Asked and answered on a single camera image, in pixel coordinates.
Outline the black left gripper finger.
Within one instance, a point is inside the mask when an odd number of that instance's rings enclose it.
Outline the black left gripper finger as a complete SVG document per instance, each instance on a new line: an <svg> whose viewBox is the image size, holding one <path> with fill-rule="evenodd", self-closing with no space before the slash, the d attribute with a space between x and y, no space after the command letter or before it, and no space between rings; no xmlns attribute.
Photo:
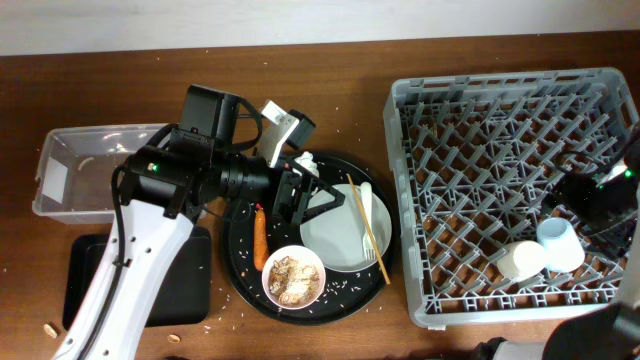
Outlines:
<svg viewBox="0 0 640 360"><path fill-rule="evenodd" d="M315 217L322 215L330 210L336 209L342 206L343 204L344 204L344 199L334 198L330 202L316 205L313 207L308 207L303 213L301 224L304 224L307 221L312 220Z"/></svg>
<svg viewBox="0 0 640 360"><path fill-rule="evenodd" d="M333 197L333 200L337 203L343 203L345 201L345 195L337 190L332 184L319 178L318 176L312 175L310 198L313 198L321 192L325 192L331 195Z"/></svg>

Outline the blue plastic cup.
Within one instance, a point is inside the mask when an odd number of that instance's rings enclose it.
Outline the blue plastic cup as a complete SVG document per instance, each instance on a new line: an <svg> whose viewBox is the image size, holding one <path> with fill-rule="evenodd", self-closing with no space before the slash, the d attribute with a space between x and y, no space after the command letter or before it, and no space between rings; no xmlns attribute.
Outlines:
<svg viewBox="0 0 640 360"><path fill-rule="evenodd" d="M547 270L569 273L583 264L585 251L568 220L560 217L543 220L537 226L536 237L545 250Z"/></svg>

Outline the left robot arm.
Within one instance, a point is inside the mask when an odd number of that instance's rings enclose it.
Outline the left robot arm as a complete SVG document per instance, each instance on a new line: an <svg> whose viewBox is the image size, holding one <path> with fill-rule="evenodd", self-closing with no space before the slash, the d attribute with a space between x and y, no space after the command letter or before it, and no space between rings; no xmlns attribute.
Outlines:
<svg viewBox="0 0 640 360"><path fill-rule="evenodd" d="M132 359L162 282L210 202L270 207L301 225L340 207L344 195L281 148L315 128L303 113L262 108L191 85L179 123L158 130L111 176L108 243L57 359Z"/></svg>

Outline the white plastic cup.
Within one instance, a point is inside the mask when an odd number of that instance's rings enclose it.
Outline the white plastic cup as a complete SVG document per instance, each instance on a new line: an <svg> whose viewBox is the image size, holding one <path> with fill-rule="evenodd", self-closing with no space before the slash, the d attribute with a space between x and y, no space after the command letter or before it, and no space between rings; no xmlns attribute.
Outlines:
<svg viewBox="0 0 640 360"><path fill-rule="evenodd" d="M521 282L538 274L547 264L545 249L534 241L519 241L503 247L505 255L496 266L508 279Z"/></svg>

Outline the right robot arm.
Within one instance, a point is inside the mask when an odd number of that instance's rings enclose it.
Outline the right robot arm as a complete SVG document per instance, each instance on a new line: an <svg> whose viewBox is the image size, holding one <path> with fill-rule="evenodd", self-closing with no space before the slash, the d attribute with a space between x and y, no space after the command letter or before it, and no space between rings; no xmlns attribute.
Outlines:
<svg viewBox="0 0 640 360"><path fill-rule="evenodd" d="M575 196L553 189L558 199L577 212L592 232L590 237L639 217L639 131L613 160L599 167L609 172L624 162L629 173L593 184L582 204ZM630 259L615 299L606 307L562 322L544 343L516 343L502 337L490 339L474 348L472 359L633 359L639 355L639 230L628 239Z"/></svg>

